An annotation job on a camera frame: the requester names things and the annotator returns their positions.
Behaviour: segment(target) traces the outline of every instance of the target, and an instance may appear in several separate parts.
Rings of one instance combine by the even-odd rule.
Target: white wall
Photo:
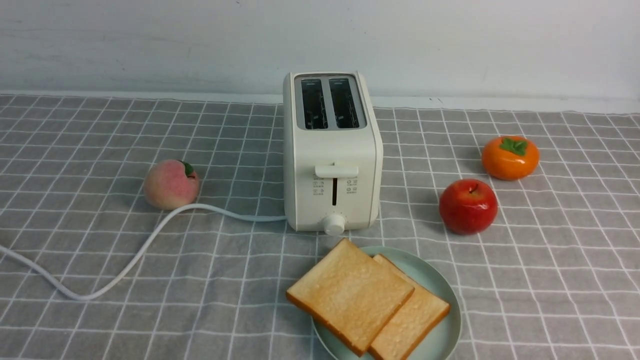
[[[638,0],[0,0],[0,89],[640,98]]]

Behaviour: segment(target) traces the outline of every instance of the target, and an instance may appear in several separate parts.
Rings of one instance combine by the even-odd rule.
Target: toast
[[[286,297],[363,356],[413,291],[410,283],[343,238]]]
[[[449,314],[451,306],[408,277],[384,255],[375,255],[373,260],[401,276],[415,291],[378,334],[369,353],[377,360],[405,360]]]

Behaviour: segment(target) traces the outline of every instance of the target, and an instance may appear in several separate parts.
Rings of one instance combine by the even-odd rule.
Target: toaster lever
[[[345,177],[357,177],[358,167],[345,167],[338,164],[316,165],[316,176],[321,179],[340,179]]]

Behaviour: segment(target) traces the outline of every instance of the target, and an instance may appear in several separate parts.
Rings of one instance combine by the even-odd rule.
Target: white toaster
[[[380,208],[383,146],[364,77],[289,73],[283,95],[289,225],[330,236],[371,226]]]

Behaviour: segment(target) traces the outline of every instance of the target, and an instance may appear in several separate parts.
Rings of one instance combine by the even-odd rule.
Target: toaster slot
[[[312,129],[326,129],[328,122],[324,108],[324,93],[320,79],[303,79],[302,106],[305,112],[305,127]]]
[[[338,200],[338,179],[336,177],[333,178],[333,193],[331,197],[331,204],[335,206],[335,203]]]
[[[349,78],[329,79],[335,122],[339,129],[358,129],[360,121]]]

